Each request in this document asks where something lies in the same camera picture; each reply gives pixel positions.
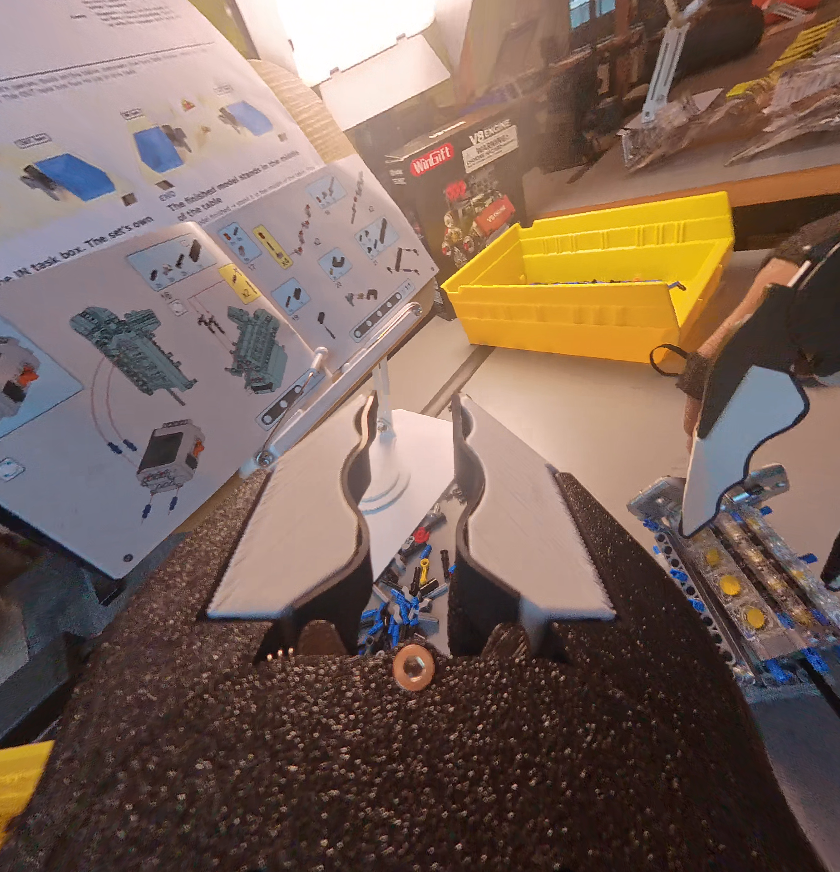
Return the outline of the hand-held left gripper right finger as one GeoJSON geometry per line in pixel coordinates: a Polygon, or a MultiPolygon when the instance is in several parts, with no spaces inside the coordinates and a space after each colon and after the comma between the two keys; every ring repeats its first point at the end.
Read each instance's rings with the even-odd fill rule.
{"type": "Polygon", "coordinates": [[[500,624],[516,624],[540,649],[551,623],[614,620],[558,470],[470,397],[454,396],[450,408],[455,483],[465,499],[450,648],[482,649],[500,624]]]}

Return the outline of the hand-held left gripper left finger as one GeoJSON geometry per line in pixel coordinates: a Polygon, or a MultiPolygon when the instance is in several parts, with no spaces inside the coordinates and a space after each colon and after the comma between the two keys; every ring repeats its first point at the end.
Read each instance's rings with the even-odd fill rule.
{"type": "Polygon", "coordinates": [[[267,478],[206,608],[212,620],[280,618],[361,565],[370,535],[376,396],[349,399],[290,448],[267,478]]]}

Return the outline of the grey brick engine model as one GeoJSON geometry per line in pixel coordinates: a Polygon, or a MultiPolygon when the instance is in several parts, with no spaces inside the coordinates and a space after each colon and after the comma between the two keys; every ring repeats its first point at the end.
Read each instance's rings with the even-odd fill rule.
{"type": "Polygon", "coordinates": [[[785,467],[762,466],[723,497],[713,522],[686,537],[686,480],[658,479],[628,503],[654,535],[656,559],[698,613],[750,704],[840,693],[840,600],[769,522],[789,490],[785,467]]]}

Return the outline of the person's right hand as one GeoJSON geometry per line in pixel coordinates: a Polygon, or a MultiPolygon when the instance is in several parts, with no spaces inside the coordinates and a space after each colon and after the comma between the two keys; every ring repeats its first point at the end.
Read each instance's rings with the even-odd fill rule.
{"type": "MultiPolygon", "coordinates": [[[[794,263],[776,257],[770,258],[756,274],[755,279],[745,297],[699,347],[696,355],[705,363],[714,359],[723,341],[728,338],[742,322],[751,316],[763,301],[765,289],[772,284],[787,285],[796,277],[800,267],[794,263]]],[[[687,437],[687,452],[692,451],[697,421],[701,412],[702,401],[687,394],[683,414],[683,429],[687,437]]]]}

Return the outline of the white booklet stand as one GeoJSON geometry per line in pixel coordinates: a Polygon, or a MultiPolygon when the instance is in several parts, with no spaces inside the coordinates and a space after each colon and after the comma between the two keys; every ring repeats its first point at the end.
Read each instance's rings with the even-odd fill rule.
{"type": "Polygon", "coordinates": [[[435,415],[394,405],[389,361],[403,350],[425,322],[420,303],[404,306],[386,326],[374,328],[369,343],[338,371],[327,368],[327,349],[315,350],[299,381],[297,402],[274,414],[262,447],[240,467],[242,479],[258,471],[273,473],[283,458],[371,379],[377,413],[370,426],[371,484],[360,510],[370,522],[373,543],[396,532],[406,535],[414,504],[428,508],[453,476],[452,449],[445,422],[435,415]]]}

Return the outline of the pile of colourful brick parts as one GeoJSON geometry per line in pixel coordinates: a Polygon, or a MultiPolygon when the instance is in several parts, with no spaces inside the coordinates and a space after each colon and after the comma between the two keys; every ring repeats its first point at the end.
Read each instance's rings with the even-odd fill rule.
{"type": "Polygon", "coordinates": [[[376,572],[360,618],[360,656],[414,643],[449,651],[448,596],[457,574],[455,524],[462,507],[455,490],[443,494],[376,572]]]}

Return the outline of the clear plastic parts bags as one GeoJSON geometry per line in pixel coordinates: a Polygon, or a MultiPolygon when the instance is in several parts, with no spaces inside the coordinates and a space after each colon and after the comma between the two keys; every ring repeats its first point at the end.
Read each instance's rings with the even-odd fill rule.
{"type": "Polygon", "coordinates": [[[728,166],[802,137],[840,132],[840,16],[802,30],[759,79],[683,93],[654,118],[622,131],[622,158],[637,172],[695,147],[728,144],[728,166]]]}

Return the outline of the yellow plastic bin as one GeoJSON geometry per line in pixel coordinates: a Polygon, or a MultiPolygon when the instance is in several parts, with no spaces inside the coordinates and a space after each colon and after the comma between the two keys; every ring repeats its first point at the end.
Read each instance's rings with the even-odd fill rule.
{"type": "Polygon", "coordinates": [[[469,342],[646,364],[687,336],[735,241],[725,191],[511,227],[444,282],[469,342]]]}

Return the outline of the instruction booklet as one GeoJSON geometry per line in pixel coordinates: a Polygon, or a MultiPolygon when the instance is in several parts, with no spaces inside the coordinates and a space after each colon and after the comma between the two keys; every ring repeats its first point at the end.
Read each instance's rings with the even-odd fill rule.
{"type": "Polygon", "coordinates": [[[437,268],[191,2],[0,2],[0,522],[119,580],[437,268]]]}

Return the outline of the black product box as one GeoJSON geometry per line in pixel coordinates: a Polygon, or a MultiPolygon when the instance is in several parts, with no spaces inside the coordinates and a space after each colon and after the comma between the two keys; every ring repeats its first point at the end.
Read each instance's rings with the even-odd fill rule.
{"type": "Polygon", "coordinates": [[[527,223],[523,176],[531,124],[517,103],[488,106],[384,156],[384,181],[451,277],[509,227],[527,223]]]}

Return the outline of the yellow plastic crate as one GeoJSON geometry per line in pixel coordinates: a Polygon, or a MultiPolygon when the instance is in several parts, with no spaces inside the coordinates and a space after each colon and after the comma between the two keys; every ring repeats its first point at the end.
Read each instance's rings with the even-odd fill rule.
{"type": "Polygon", "coordinates": [[[9,824],[29,804],[54,742],[0,749],[0,848],[9,824]]]}

